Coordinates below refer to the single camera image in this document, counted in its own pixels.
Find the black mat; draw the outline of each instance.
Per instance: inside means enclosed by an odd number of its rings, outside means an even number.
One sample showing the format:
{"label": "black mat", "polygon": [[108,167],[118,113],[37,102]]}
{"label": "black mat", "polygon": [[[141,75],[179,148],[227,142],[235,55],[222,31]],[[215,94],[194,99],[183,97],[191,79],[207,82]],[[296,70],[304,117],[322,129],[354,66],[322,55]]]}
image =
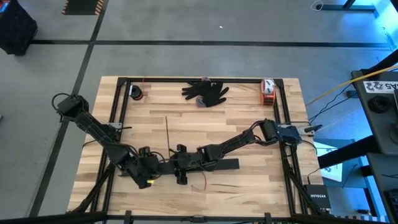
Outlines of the black mat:
{"label": "black mat", "polygon": [[63,15],[99,15],[103,0],[67,0]]}

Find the gray floor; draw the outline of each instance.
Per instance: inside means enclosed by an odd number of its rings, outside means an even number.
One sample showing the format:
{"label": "gray floor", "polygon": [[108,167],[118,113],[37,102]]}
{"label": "gray floor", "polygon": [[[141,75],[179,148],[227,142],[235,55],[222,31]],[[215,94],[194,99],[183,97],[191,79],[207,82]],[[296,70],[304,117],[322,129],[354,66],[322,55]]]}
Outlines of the gray floor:
{"label": "gray floor", "polygon": [[[62,16],[64,1],[59,0],[20,2],[39,23],[36,39],[90,39],[96,16]],[[315,12],[309,9],[312,2],[109,0],[98,38],[386,42],[372,14]],[[0,114],[4,116],[0,121],[0,219],[27,214],[58,128],[50,99],[55,93],[71,92],[86,47],[32,45],[23,57],[0,52]],[[350,71],[370,67],[388,53],[383,49],[96,45],[80,94],[92,106],[103,75],[297,77],[309,102],[350,79]],[[308,116],[332,98],[309,106]],[[316,123],[326,126],[318,138],[359,139],[366,134],[358,132],[367,122],[355,99],[318,117]],[[83,141],[83,132],[69,125],[41,214],[65,211]]]}

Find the sticker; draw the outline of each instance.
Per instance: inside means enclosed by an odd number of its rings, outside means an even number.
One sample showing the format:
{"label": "sticker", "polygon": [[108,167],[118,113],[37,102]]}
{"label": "sticker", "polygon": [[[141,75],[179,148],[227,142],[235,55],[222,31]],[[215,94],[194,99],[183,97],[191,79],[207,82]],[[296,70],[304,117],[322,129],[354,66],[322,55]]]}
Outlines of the sticker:
{"label": "sticker", "polygon": [[390,81],[363,81],[366,93],[391,93],[398,89],[398,82]]}

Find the black floor stripe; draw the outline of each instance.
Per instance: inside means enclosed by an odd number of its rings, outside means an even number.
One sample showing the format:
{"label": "black floor stripe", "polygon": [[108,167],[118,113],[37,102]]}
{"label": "black floor stripe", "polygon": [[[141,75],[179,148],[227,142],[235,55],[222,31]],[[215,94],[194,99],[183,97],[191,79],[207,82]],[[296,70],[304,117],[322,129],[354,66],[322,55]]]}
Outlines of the black floor stripe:
{"label": "black floor stripe", "polygon": [[329,43],[329,42],[252,42],[200,40],[96,40],[96,45],[199,45],[253,47],[362,47],[390,48],[387,43]]}
{"label": "black floor stripe", "polygon": [[[98,16],[98,20],[97,23],[95,24],[94,27],[94,31],[93,34],[91,35],[91,39],[88,42],[88,46],[87,46],[87,50],[86,50],[86,54],[83,58],[83,61],[81,63],[80,69],[79,69],[79,73],[75,82],[75,85],[73,86],[73,90],[72,90],[72,94],[77,94],[80,90],[81,87],[81,83],[83,82],[84,76],[85,76],[85,72],[87,70],[87,66],[88,66],[88,62],[90,61],[90,57],[91,57],[91,53],[93,52],[93,48],[94,48],[94,41],[96,40],[98,33],[100,31],[101,28],[101,24],[102,21],[104,19],[104,15],[106,12],[106,8],[108,6],[108,1],[109,0],[105,0],[104,1],[104,5],[101,11],[101,14]],[[37,43],[39,44],[44,44],[45,42],[52,42],[52,44],[55,43],[59,43],[61,40],[57,40],[57,41],[51,41],[51,40],[36,40]],[[69,43],[69,44],[83,44],[80,40],[68,40],[63,41],[63,44],[65,43]],[[29,211],[29,217],[37,217],[37,215],[40,212],[40,208],[43,204],[43,200],[45,197],[45,193],[47,191],[47,188],[49,186],[50,183],[50,179],[55,167],[55,163],[58,159],[58,155],[59,152],[61,150],[61,146],[62,146],[62,142],[63,139],[65,137],[65,134],[67,132],[67,128],[68,128],[68,123],[62,123],[60,125],[60,128],[58,129],[58,133],[57,133],[57,137],[55,137],[54,140],[54,144],[52,146],[52,150],[51,150],[51,154],[49,157],[49,162],[46,165],[42,180],[40,181],[39,187],[37,188],[37,193],[35,195],[34,201],[32,203],[32,206],[30,207],[30,211]]]}
{"label": "black floor stripe", "polygon": [[84,45],[89,44],[89,40],[33,40],[32,44],[55,44],[55,45]]}
{"label": "black floor stripe", "polygon": [[253,42],[253,41],[201,41],[201,40],[96,40],[99,29],[95,29],[91,40],[33,40],[33,44],[64,45],[181,45],[181,46],[248,46],[248,47],[348,47],[390,49],[388,43],[344,43],[344,42]]}

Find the wooden plank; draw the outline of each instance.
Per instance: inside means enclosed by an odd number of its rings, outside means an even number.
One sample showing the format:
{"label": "wooden plank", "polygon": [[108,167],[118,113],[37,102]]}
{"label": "wooden plank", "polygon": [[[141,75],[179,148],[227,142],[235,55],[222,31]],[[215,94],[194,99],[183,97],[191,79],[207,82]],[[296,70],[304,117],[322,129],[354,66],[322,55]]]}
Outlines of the wooden plank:
{"label": "wooden plank", "polygon": [[[101,122],[109,119],[117,77],[102,77],[93,115]],[[306,121],[304,100],[296,78],[285,78],[285,90],[292,121]],[[225,83],[227,101],[212,108],[198,108],[195,100],[186,101],[181,88],[186,83],[136,83],[142,87],[141,101],[129,100],[122,142],[136,148],[151,150],[168,157],[165,117],[169,125],[170,147],[184,144],[188,151],[206,144],[223,142],[238,135],[259,119],[275,119],[272,107],[260,105],[259,85]],[[278,96],[280,116],[283,109]],[[255,133],[261,136],[259,128]],[[87,145],[82,152],[75,185],[68,209],[78,205],[94,185],[102,148],[97,143]],[[319,168],[314,148],[298,146],[298,160],[303,182]],[[109,214],[123,215],[132,210],[135,215],[206,215],[225,217],[261,217],[270,212],[273,217],[289,217],[279,145],[268,147],[249,145],[235,150],[226,158],[238,158],[239,170],[217,170],[188,174],[188,185],[176,184],[173,175],[156,180],[152,187],[140,190],[129,177],[114,178]],[[310,176],[312,183],[322,184],[320,172]],[[102,207],[104,189],[99,200]],[[295,190],[299,210],[298,193]]]}

